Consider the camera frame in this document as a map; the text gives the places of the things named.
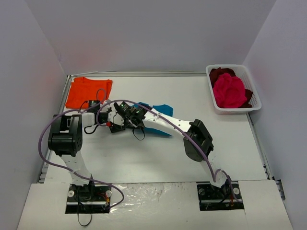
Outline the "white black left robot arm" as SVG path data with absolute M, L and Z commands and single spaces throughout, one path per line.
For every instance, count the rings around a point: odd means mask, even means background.
M 94 199 L 97 189 L 81 154 L 83 130 L 97 122 L 107 122 L 107 114 L 98 112 L 101 103 L 89 101 L 85 110 L 54 115 L 48 136 L 48 148 L 63 160 L 63 167 L 71 176 L 74 193 L 85 200 Z

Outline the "teal blue t shirt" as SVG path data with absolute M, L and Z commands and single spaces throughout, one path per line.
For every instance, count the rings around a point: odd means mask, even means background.
M 162 105 L 153 105 L 152 108 L 154 108 L 155 110 L 157 110 L 160 113 L 163 113 L 167 116 L 172 117 L 173 116 L 173 107 L 167 105 L 167 104 L 162 104 Z M 160 137 L 170 137 L 170 134 L 167 134 L 163 131 L 154 129 L 154 128 L 144 128 L 144 133 L 145 134 L 153 134 L 153 135 L 157 135 Z

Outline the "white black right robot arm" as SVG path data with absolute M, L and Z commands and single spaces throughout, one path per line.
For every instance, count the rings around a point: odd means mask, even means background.
M 209 175 L 214 195 L 223 198 L 229 194 L 227 176 L 218 168 L 218 164 L 214 163 L 213 138 L 201 120 L 177 119 L 146 104 L 139 103 L 133 106 L 126 102 L 114 103 L 113 108 L 108 109 L 107 120 L 115 130 L 131 128 L 143 131 L 145 128 L 150 128 L 183 140 L 187 157 L 199 162 Z

